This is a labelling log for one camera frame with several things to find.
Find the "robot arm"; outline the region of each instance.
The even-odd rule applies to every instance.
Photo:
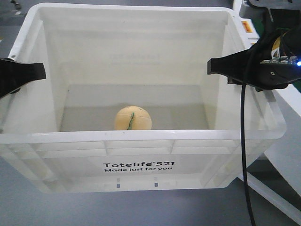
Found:
[[[208,74],[225,75],[229,83],[245,82],[258,91],[284,89],[301,80],[301,2],[249,0],[249,3],[265,9],[264,34],[245,51],[210,59]]]

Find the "orange sticker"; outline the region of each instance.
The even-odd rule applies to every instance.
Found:
[[[251,26],[249,25],[249,23],[247,21],[242,21],[242,23],[243,23],[243,26],[245,28],[245,31],[247,33],[252,33],[252,29],[251,29]]]

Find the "gray table surface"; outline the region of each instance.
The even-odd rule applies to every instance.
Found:
[[[19,0],[22,12],[42,0]],[[111,5],[224,6],[230,0],[70,0]],[[0,57],[7,57],[22,16],[1,18]],[[258,226],[296,226],[290,218],[251,190]],[[1,226],[247,226],[243,183],[223,189],[43,194],[0,158]]]

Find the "green seam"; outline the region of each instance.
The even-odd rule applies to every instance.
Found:
[[[131,115],[131,120],[130,120],[130,123],[128,125],[127,130],[132,130],[132,124],[133,124],[133,120],[134,120],[134,115],[135,115],[135,113],[133,112],[132,115]]]

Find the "yellow ball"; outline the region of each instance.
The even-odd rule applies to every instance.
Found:
[[[117,113],[114,128],[115,130],[151,129],[151,117],[143,108],[127,106]]]

